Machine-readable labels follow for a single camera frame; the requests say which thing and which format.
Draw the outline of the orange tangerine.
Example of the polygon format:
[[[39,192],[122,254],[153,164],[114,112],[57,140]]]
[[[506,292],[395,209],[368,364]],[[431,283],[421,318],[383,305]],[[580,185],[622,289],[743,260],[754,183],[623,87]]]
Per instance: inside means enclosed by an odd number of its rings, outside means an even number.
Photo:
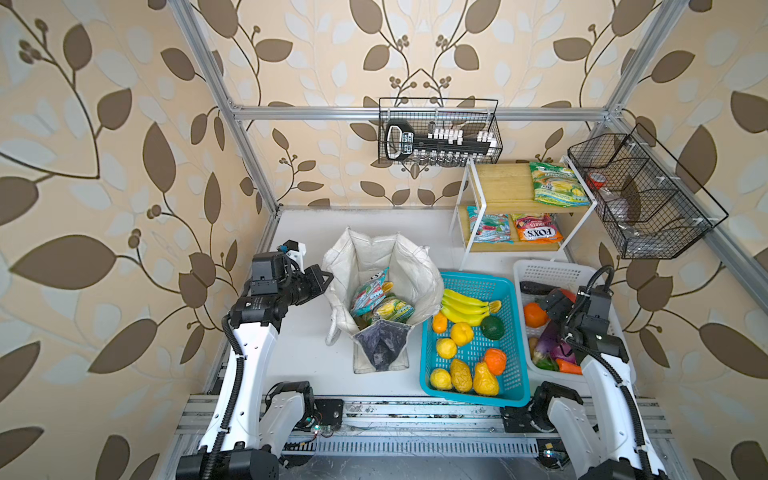
[[[547,312],[537,302],[531,302],[525,305],[523,313],[525,324],[529,328],[540,328],[549,322]]]

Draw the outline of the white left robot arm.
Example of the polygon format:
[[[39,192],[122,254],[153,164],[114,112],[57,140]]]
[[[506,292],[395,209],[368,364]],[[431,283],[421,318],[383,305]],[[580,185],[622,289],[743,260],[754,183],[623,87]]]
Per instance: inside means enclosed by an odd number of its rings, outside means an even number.
[[[229,358],[216,407],[196,453],[180,458],[178,479],[275,479],[283,448],[297,428],[315,421],[311,385],[264,381],[288,309],[323,295],[333,280],[305,266],[304,244],[288,240],[253,256],[250,277],[222,320]]]

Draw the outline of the green yellow tea packet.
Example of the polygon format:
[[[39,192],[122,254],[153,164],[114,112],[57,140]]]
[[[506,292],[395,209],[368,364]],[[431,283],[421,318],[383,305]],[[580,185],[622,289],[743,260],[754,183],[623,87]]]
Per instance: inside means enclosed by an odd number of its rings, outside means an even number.
[[[396,323],[406,323],[414,314],[415,308],[408,302],[403,301],[396,296],[385,298],[372,311],[371,322],[390,321]]]

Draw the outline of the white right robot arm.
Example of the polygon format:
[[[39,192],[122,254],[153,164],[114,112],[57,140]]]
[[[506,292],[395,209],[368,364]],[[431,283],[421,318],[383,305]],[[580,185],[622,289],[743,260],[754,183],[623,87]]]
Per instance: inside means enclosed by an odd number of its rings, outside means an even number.
[[[519,300],[550,316],[539,344],[565,347],[581,372],[545,372],[524,406],[500,412],[508,433],[558,435],[580,479],[665,479],[633,391],[634,366],[612,307],[613,276],[611,266],[515,265]]]

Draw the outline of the white canvas grocery bag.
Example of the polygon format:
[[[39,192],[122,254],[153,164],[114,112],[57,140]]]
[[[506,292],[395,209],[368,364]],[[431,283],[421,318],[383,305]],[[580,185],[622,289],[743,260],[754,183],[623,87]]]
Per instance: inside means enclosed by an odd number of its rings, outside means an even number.
[[[333,275],[326,344],[353,342],[353,372],[409,368],[411,333],[442,308],[444,283],[427,247],[401,234],[371,237],[346,229],[323,257]]]

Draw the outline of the teal candy packet top shelf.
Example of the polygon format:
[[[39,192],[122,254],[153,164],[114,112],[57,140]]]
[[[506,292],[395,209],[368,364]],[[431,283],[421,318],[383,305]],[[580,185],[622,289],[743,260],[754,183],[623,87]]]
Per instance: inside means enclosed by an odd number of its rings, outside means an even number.
[[[385,284],[387,283],[389,269],[386,268],[373,275],[363,283],[355,292],[350,306],[353,317],[362,317],[371,312],[385,298]]]

